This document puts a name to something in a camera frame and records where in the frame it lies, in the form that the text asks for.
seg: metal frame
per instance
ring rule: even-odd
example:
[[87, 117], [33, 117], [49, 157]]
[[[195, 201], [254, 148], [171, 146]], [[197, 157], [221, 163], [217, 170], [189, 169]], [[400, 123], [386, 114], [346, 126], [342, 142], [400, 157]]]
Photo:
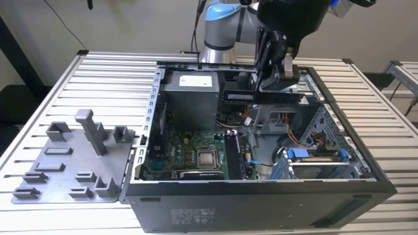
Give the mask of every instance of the metal frame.
[[[29, 161], [33, 161], [39, 154], [37, 148], [45, 144], [46, 128], [42, 125], [62, 120], [66, 115], [73, 115], [75, 106], [83, 105], [94, 106], [95, 114], [102, 115], [102, 119], [110, 125], [115, 124], [111, 120], [121, 120], [129, 125], [141, 121], [142, 97], [146, 95], [142, 92], [143, 84], [154, 77], [155, 61], [162, 60], [193, 62], [197, 57], [187, 54], [114, 52], [90, 52], [89, 55], [77, 57], [0, 158], [0, 211], [3, 214], [0, 231], [33, 231], [30, 233], [38, 231], [43, 234], [54, 234], [54, 230], [63, 230], [70, 234], [86, 231], [89, 233], [143, 234], [129, 205], [121, 203], [14, 205], [10, 200], [11, 192], [22, 182], [14, 175], [21, 175], [27, 171], [29, 166], [33, 165]], [[254, 63], [253, 56], [240, 56], [238, 63]], [[388, 99], [381, 98], [381, 93], [373, 88], [373, 84], [368, 83], [362, 73], [341, 59], [300, 58], [296, 63], [316, 68], [334, 95], [336, 104], [342, 109], [356, 132], [396, 185], [398, 194], [342, 229], [230, 233], [237, 235], [318, 233], [416, 235], [418, 232], [417, 132], [408, 125], [409, 121], [401, 118], [401, 113], [390, 106]], [[74, 70], [79, 70], [75, 76], [70, 74]], [[117, 108], [117, 101], [125, 102], [126, 107]], [[141, 130], [139, 126], [133, 128], [137, 131]], [[69, 216], [73, 217], [71, 224], [67, 220], [55, 219]]]

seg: robotic arm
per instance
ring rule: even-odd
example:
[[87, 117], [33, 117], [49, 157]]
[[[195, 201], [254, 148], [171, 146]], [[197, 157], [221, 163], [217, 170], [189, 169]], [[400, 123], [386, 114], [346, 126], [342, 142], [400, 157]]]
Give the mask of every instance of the robotic arm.
[[[256, 23], [252, 16], [249, 20], [252, 27], [260, 25], [256, 40], [258, 93], [276, 92], [298, 83], [300, 69], [293, 60], [298, 55], [302, 39], [318, 30], [330, 6], [334, 7], [337, 4], [348, 6], [354, 3], [370, 7], [377, 0], [220, 0], [220, 2], [242, 5], [260, 3], [257, 10], [260, 22]], [[208, 41], [216, 40], [206, 38], [206, 45], [210, 46]]]

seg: wall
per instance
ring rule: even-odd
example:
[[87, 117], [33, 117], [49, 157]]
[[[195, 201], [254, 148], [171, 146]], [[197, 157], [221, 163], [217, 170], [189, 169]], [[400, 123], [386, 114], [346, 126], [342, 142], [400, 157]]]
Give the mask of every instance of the wall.
[[3, 51], [0, 51], [0, 91], [9, 85], [22, 85], [23, 80], [13, 67]]

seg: blue latch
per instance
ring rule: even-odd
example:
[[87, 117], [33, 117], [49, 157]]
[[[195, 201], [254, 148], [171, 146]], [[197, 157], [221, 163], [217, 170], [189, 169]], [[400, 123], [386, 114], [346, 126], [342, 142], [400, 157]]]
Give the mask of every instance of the blue latch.
[[292, 148], [288, 150], [288, 157], [292, 158], [309, 158], [309, 152], [305, 148]]
[[340, 0], [333, 0], [332, 1], [332, 6], [337, 6], [338, 2], [340, 2]]

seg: wire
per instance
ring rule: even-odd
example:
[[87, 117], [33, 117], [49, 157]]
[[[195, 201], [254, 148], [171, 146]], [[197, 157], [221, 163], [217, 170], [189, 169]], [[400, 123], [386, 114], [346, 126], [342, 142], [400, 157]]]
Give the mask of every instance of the wire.
[[411, 114], [412, 109], [413, 109], [413, 105], [411, 105], [411, 107], [408, 108], [406, 113], [405, 113], [405, 115], [404, 115], [404, 116], [408, 116], [408, 114]]
[[402, 83], [400, 82], [397, 88], [394, 89], [394, 91], [393, 91], [393, 93], [392, 93], [392, 96], [390, 96], [390, 98], [389, 98], [390, 101], [392, 101], [392, 99], [393, 99], [394, 94], [397, 93], [398, 88], [401, 87], [401, 84], [402, 84]]
[[198, 2], [197, 17], [195, 17], [195, 27], [194, 27], [194, 33], [191, 35], [191, 42], [190, 42], [190, 50], [191, 50], [191, 52], [194, 51], [194, 42], [195, 42], [195, 45], [198, 45], [198, 42], [197, 42], [197, 28], [198, 28], [198, 24], [200, 24], [200, 8], [201, 8], [201, 4], [202, 4], [202, 0], [200, 0], [200, 2]]
[[225, 123], [222, 123], [220, 120], [216, 120], [216, 121], [217, 121], [217, 123], [218, 123], [220, 125], [222, 125], [224, 127], [228, 127], [228, 128], [240, 128], [240, 127], [245, 127], [245, 126], [237, 126], [237, 125], [225, 124]]
[[286, 125], [288, 125], [288, 135], [289, 135], [290, 140], [292, 140], [297, 145], [300, 145], [302, 148], [306, 148], [306, 146], [300, 143], [298, 139], [297, 139], [296, 136], [294, 136], [294, 133], [293, 133], [293, 130], [292, 130], [290, 124], [289, 124], [288, 113], [285, 113], [285, 122], [286, 122]]
[[61, 16], [59, 16], [59, 14], [58, 14], [58, 12], [55, 11], [55, 9], [53, 8], [53, 6], [50, 5], [50, 3], [47, 2], [47, 0], [45, 0], [45, 2], [47, 3], [47, 5], [50, 6], [50, 8], [51, 8], [51, 10], [54, 11], [54, 13], [55, 13], [55, 15], [58, 16], [58, 18], [59, 18], [59, 20], [61, 20], [61, 22], [63, 23], [63, 25], [65, 25], [65, 27], [66, 27], [66, 29], [69, 30], [69, 32], [73, 34], [73, 36], [77, 38], [77, 40], [79, 41], [79, 43], [82, 44], [82, 46], [83, 46], [83, 48], [85, 48], [85, 50], [87, 50], [87, 48], [86, 48], [86, 46], [85, 46], [85, 44], [82, 43], [82, 41], [81, 41], [81, 39], [78, 38], [78, 36], [74, 34], [74, 32], [70, 30], [70, 28], [67, 27], [67, 25], [66, 25], [66, 23], [65, 23], [65, 21], [63, 21], [63, 19], [61, 18]]
[[273, 161], [274, 163], [277, 163], [276, 159], [277, 159], [278, 156], [281, 156], [281, 153], [282, 153], [284, 149], [285, 149], [285, 146], [282, 146], [282, 147], [278, 146], [278, 147], [274, 149], [274, 151], [273, 151], [273, 153], [272, 153], [272, 161]]
[[201, 15], [204, 13], [208, 1], [209, 0], [200, 0], [200, 3], [198, 3], [195, 27], [194, 27], [194, 33], [191, 35], [191, 42], [190, 42], [190, 49], [191, 49], [191, 51], [194, 51], [193, 45], [195, 43], [195, 49], [197, 49], [197, 53], [198, 53], [198, 62], [200, 62], [200, 49], [198, 49], [197, 29], [198, 29]]
[[318, 146], [321, 146], [321, 145], [325, 144], [321, 139], [317, 139], [317, 141], [320, 142], [320, 145], [318, 145]]

